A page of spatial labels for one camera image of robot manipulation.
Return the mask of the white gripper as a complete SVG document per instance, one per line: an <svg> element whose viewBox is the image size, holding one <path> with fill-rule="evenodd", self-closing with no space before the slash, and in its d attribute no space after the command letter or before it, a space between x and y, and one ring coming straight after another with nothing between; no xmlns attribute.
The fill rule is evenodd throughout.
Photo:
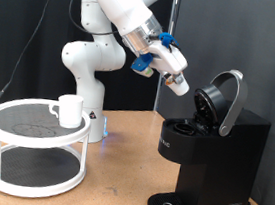
<svg viewBox="0 0 275 205"><path fill-rule="evenodd" d="M166 48L163 44L157 40L151 40L147 47L148 53L151 55L150 62L148 63L143 74L150 77L153 74L153 68L158 71L163 71L163 78L165 85L171 83L171 75L174 75L174 82L181 84L185 78L183 71L188 65L187 60L182 55L181 51L174 46Z"/></svg>

